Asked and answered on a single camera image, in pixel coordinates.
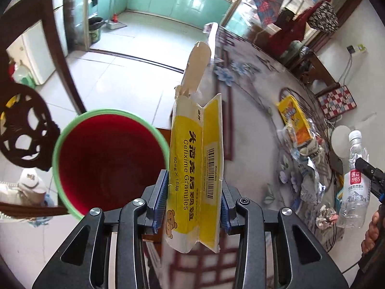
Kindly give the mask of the person's right hand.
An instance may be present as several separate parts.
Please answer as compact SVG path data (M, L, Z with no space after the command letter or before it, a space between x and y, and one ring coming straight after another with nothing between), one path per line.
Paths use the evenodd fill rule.
M376 211L372 216L371 222L369 223L369 228L366 231L365 238L361 242L361 252L363 255L367 254L375 247L375 241L377 241L379 237L379 228L377 227L379 218L379 212Z

